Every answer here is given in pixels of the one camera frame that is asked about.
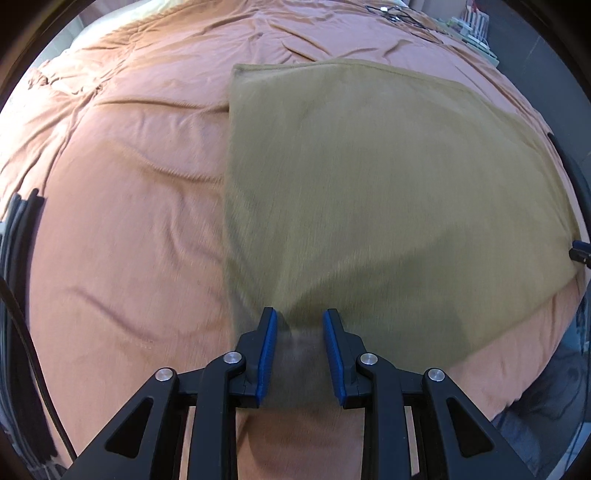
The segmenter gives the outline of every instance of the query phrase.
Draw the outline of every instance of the wire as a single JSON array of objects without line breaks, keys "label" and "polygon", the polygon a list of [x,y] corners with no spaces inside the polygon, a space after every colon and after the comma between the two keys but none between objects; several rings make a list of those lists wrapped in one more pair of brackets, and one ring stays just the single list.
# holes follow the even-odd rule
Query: wire
[{"label": "wire", "polygon": [[575,437],[574,437],[573,446],[570,449],[570,453],[569,453],[568,458],[566,459],[566,464],[564,465],[564,472],[563,473],[566,473],[566,470],[568,470],[568,468],[569,468],[570,459],[573,456],[574,448],[577,445],[577,442],[579,441],[579,438],[581,437],[581,432],[583,431],[583,425],[584,425],[585,417],[587,416],[587,404],[589,402],[589,380],[590,380],[590,373],[591,373],[591,345],[588,345],[587,346],[587,378],[586,378],[586,382],[585,382],[585,404],[584,404],[584,407],[583,407],[583,419],[581,420],[581,425],[579,425],[579,429],[577,431],[577,435],[575,435]]},{"label": "wire", "polygon": [[435,37],[433,35],[433,33],[431,33],[432,29],[426,27],[425,25],[423,25],[421,22],[419,22],[419,20],[417,20],[416,18],[414,18],[412,15],[410,15],[407,11],[404,11],[402,9],[402,7],[398,7],[398,6],[393,6],[393,7],[373,7],[372,5],[365,5],[365,9],[370,13],[370,14],[377,14],[382,18],[385,18],[386,20],[388,20],[390,23],[392,23],[393,25],[397,25],[399,26],[399,28],[402,28],[402,25],[399,24],[405,24],[408,25],[410,27],[415,27],[418,28],[419,30],[423,30],[423,34],[427,35],[429,38],[427,37],[423,37],[421,35],[419,35],[417,32],[413,32],[412,29],[405,29],[403,28],[404,31],[415,35],[416,37],[422,38],[423,40],[427,40],[430,41],[432,43],[438,43],[438,44],[442,44],[443,42],[441,41],[441,39]]},{"label": "wire", "polygon": [[29,333],[29,329],[25,323],[25,316],[18,306],[16,298],[10,291],[6,280],[4,280],[2,276],[0,276],[0,300],[4,302],[6,310],[12,318],[14,328],[16,329],[18,336],[21,338],[22,344],[25,348],[25,353],[27,354],[27,358],[31,365],[35,382],[37,382],[41,399],[43,400],[51,421],[55,425],[57,433],[60,436],[61,441],[64,443],[66,450],[68,451],[68,455],[70,455],[70,458],[73,462],[77,458],[76,451],[74,450],[68,434],[66,433],[66,429],[60,421],[57,410],[53,405],[49,395],[49,390],[47,389],[47,384],[45,383],[45,378],[43,377],[43,371],[41,370],[41,364],[39,363],[39,357],[37,356],[37,351],[33,345],[33,339],[31,338],[31,334]]}]

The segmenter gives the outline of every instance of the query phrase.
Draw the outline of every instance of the gray floor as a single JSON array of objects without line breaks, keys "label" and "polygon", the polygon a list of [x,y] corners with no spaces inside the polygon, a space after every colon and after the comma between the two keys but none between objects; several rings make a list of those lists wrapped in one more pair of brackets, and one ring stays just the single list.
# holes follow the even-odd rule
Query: gray floor
[{"label": "gray floor", "polygon": [[539,111],[591,184],[591,102],[550,46],[502,0],[479,0],[490,16],[498,69]]}]

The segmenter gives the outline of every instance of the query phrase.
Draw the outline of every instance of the black cable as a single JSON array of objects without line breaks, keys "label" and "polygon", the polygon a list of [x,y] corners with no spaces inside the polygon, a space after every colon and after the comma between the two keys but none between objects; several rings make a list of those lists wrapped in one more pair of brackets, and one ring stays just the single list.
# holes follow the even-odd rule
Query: black cable
[{"label": "black cable", "polygon": [[31,338],[31,334],[29,333],[29,329],[25,323],[25,316],[19,308],[16,298],[10,291],[6,280],[4,280],[2,276],[0,276],[0,299],[4,302],[6,310],[12,318],[14,328],[17,331],[18,336],[21,338],[27,358],[31,364],[33,376],[35,377],[37,387],[39,388],[41,399],[43,400],[51,421],[55,425],[57,433],[59,434],[61,441],[64,443],[66,450],[68,451],[68,455],[70,455],[70,458],[73,462],[77,458],[76,451],[72,446],[68,434],[66,433],[66,429],[62,425],[61,420],[57,414],[57,410],[53,405],[49,395],[49,390],[47,389],[47,384],[45,383],[45,378],[43,377],[43,371],[41,370],[41,364],[39,363],[39,357],[37,356],[37,351],[33,345],[33,339]]},{"label": "black cable", "polygon": [[[400,21],[400,22],[406,23],[408,25],[412,25],[413,27],[422,28],[424,30],[430,30],[425,25],[423,25],[421,22],[419,22],[419,20],[413,18],[412,15],[409,15],[404,10],[402,10],[401,7],[398,7],[396,5],[393,7],[389,7],[387,11],[384,11],[378,7],[373,7],[372,5],[365,5],[365,9],[369,13],[375,12],[375,13],[379,14],[380,16],[386,18],[387,20],[390,20],[392,23],[396,23],[396,22]],[[394,15],[394,14],[390,13],[390,10],[396,10],[397,13]]]},{"label": "black cable", "polygon": [[569,468],[569,463],[570,463],[570,459],[573,456],[574,447],[577,445],[577,442],[579,441],[579,438],[581,437],[581,432],[583,431],[585,417],[587,416],[587,403],[589,402],[589,380],[591,380],[590,373],[591,373],[591,345],[588,345],[587,346],[587,378],[585,381],[585,404],[583,407],[583,419],[581,420],[581,425],[579,425],[577,435],[575,435],[575,437],[574,437],[573,446],[570,449],[570,453],[569,453],[568,458],[566,459],[566,464],[564,465],[564,472],[563,473],[566,473],[566,470],[568,470],[568,468]]}]

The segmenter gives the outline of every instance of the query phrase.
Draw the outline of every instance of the cloth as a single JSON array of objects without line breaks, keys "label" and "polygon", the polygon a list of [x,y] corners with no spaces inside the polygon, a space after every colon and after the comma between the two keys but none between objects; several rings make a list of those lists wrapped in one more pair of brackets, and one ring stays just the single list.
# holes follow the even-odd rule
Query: cloth
[{"label": "cloth", "polygon": [[[27,313],[78,452],[158,368],[201,368],[234,347],[222,195],[237,63],[362,59],[461,83],[538,134],[588,239],[550,129],[511,82],[456,40],[436,31],[440,43],[421,38],[364,5],[191,0],[61,55],[31,77],[16,102],[22,121],[3,127],[0,212],[16,191],[39,187],[46,198]],[[543,370],[585,285],[581,272],[516,326],[518,334],[461,362],[465,391],[489,379],[476,399],[489,418]],[[536,330],[526,335],[528,322]],[[471,363],[484,350],[488,360]],[[362,413],[336,406],[241,413],[241,478],[359,478],[362,426]]]},{"label": "cloth", "polygon": [[334,401],[320,395],[327,366],[298,370],[326,364],[327,308],[397,367],[447,370],[578,269],[579,228],[543,143],[455,82],[359,60],[237,66],[229,156],[233,321],[253,330],[271,305],[288,327],[273,405]]}]

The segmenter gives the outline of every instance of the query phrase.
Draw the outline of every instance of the small black clip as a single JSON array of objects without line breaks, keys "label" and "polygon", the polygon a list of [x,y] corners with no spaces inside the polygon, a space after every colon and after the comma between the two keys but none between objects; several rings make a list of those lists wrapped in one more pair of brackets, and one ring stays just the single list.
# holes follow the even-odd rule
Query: small black clip
[{"label": "small black clip", "polygon": [[591,244],[575,240],[569,250],[569,257],[573,262],[579,262],[591,268]]}]

